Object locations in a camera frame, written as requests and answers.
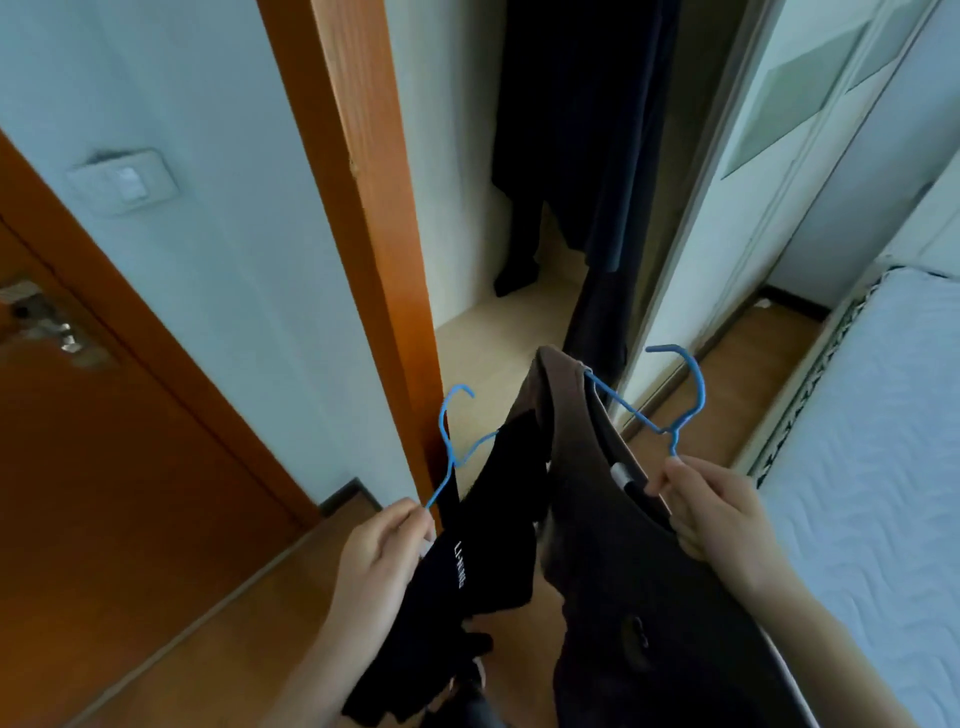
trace baseboard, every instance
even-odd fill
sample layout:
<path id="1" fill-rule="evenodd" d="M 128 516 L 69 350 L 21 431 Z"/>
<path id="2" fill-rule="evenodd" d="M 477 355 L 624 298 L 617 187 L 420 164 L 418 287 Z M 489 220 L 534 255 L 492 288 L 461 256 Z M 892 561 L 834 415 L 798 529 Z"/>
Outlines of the baseboard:
<path id="1" fill-rule="evenodd" d="M 773 303 L 778 303 L 784 308 L 789 308 L 791 311 L 803 314 L 818 324 L 822 324 L 827 320 L 827 316 L 830 315 L 830 309 L 826 306 L 808 301 L 800 296 L 795 296 L 789 291 L 784 291 L 782 288 L 777 288 L 772 285 L 763 286 L 757 292 L 757 295 L 762 299 L 769 299 Z"/>
<path id="2" fill-rule="evenodd" d="M 321 515 L 325 519 L 328 519 L 340 510 L 346 502 L 358 494 L 362 494 L 376 510 L 383 510 L 383 506 L 373 497 L 373 494 L 367 490 L 367 487 L 360 482 L 360 478 L 355 477 L 347 485 L 320 504 Z"/>

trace finger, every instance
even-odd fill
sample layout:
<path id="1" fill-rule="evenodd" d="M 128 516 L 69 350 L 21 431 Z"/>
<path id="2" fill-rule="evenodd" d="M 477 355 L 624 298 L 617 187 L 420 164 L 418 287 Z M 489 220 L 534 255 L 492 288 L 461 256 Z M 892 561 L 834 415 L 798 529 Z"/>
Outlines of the finger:
<path id="1" fill-rule="evenodd" d="M 676 518 L 670 519 L 670 527 L 677 532 L 677 536 L 686 541 L 689 541 L 691 544 L 703 547 L 703 544 L 700 542 L 700 534 L 697 533 L 696 529 L 689 523 L 684 523 Z"/>
<path id="2" fill-rule="evenodd" d="M 694 523 L 690 506 L 686 504 L 684 497 L 680 495 L 676 488 L 666 488 L 663 491 L 662 498 L 671 516 L 676 516 L 686 523 Z"/>
<path id="3" fill-rule="evenodd" d="M 687 539 L 680 539 L 680 548 L 691 559 L 703 562 L 707 560 L 707 555 L 704 553 L 704 550 L 699 546 L 695 546 Z"/>
<path id="4" fill-rule="evenodd" d="M 650 497 L 662 496 L 666 487 L 666 477 L 663 475 L 663 470 L 660 470 L 655 477 L 648 480 L 647 484 L 643 486 L 643 493 Z"/>
<path id="5" fill-rule="evenodd" d="M 704 477 L 710 488 L 720 498 L 743 513 L 753 513 L 757 508 L 756 485 L 746 475 L 734 473 L 716 463 L 699 457 L 683 456 L 690 468 Z"/>
<path id="6" fill-rule="evenodd" d="M 408 497 L 401 498 L 354 529 L 353 537 L 363 548 L 369 563 L 379 555 L 387 537 L 418 508 L 420 504 L 415 500 Z"/>
<path id="7" fill-rule="evenodd" d="M 663 461 L 663 472 L 670 481 L 671 490 L 675 490 L 686 501 L 695 522 L 707 509 L 722 502 L 704 478 L 679 457 L 668 457 Z"/>
<path id="8" fill-rule="evenodd" d="M 404 583 L 409 581 L 420 561 L 420 544 L 433 527 L 433 518 L 426 509 L 411 511 L 384 543 L 380 558 L 383 568 L 402 575 Z"/>

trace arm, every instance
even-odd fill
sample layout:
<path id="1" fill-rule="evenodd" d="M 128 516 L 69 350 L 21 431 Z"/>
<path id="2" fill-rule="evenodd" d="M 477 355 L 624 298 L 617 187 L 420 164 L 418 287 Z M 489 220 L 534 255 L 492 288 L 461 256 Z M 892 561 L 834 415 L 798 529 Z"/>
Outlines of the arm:
<path id="1" fill-rule="evenodd" d="M 693 457 L 668 458 L 646 493 L 663 495 L 681 548 L 709 562 L 767 632 L 823 728 L 915 728 L 847 629 L 793 571 L 751 478 Z"/>
<path id="2" fill-rule="evenodd" d="M 409 498 L 353 530 L 324 626 L 262 728 L 333 723 L 387 639 L 420 561 L 420 543 L 434 535 L 430 514 Z"/>

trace door frame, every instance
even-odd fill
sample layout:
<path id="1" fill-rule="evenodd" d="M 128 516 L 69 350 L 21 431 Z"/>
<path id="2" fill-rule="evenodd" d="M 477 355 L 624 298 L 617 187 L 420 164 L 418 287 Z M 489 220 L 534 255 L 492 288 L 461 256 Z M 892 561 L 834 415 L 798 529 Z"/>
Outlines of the door frame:
<path id="1" fill-rule="evenodd" d="M 257 0 L 421 501 L 444 399 L 383 0 Z M 449 518 L 455 481 L 438 498 Z"/>
<path id="2" fill-rule="evenodd" d="M 303 527 L 320 509 L 0 133 L 0 223 Z"/>

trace frosted glass panel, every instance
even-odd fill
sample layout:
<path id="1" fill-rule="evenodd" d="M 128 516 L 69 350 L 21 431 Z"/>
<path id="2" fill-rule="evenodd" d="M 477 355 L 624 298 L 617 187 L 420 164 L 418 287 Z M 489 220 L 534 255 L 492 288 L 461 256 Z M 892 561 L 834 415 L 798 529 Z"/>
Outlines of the frosted glass panel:
<path id="1" fill-rule="evenodd" d="M 866 27 L 864 23 L 767 72 L 728 175 L 824 107 Z"/>
<path id="2" fill-rule="evenodd" d="M 930 0 L 913 0 L 906 5 L 901 5 L 890 14 L 867 58 L 863 60 L 856 75 L 853 76 L 850 88 L 873 76 L 900 54 L 900 49 L 913 29 L 917 27 L 929 4 Z"/>

